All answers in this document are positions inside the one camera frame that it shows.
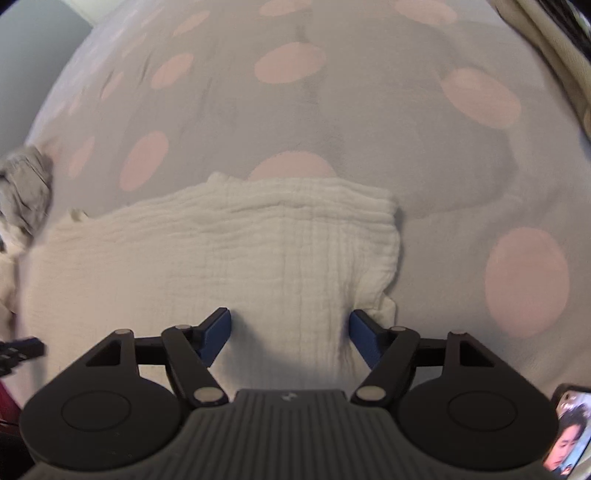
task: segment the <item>blanket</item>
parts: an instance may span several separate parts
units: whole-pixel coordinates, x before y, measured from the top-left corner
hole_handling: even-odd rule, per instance
[[[230,308],[212,366],[240,388],[341,388],[368,373],[347,336],[352,309],[394,324],[396,203],[346,180],[208,182],[97,219],[74,214],[30,255],[22,315],[47,344],[40,384],[118,328],[159,335]],[[142,374],[167,386],[163,368]]]

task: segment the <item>gray gripper base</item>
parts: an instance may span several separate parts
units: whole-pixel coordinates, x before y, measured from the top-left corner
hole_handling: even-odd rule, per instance
[[[380,408],[338,390],[242,390],[194,411],[177,437],[134,465],[81,473],[36,465],[24,480],[551,480],[541,461],[471,472],[414,447]]]

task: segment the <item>smartphone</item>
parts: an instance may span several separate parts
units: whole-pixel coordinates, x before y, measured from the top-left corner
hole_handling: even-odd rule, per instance
[[[552,402],[559,427],[544,467],[558,479],[591,480],[591,388],[562,384]]]

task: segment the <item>white wall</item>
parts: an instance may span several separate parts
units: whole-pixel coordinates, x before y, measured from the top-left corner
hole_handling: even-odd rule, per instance
[[[0,16],[0,155],[22,145],[90,25],[60,0],[20,0]]]
[[[92,25],[96,25],[124,0],[62,0]]]

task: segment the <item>polka dot bedsheet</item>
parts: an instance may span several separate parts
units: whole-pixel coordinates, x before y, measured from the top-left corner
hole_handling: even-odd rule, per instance
[[[591,148],[484,0],[128,0],[29,141],[55,163],[49,227],[214,171],[390,189],[397,324],[468,331],[548,395],[591,385]]]

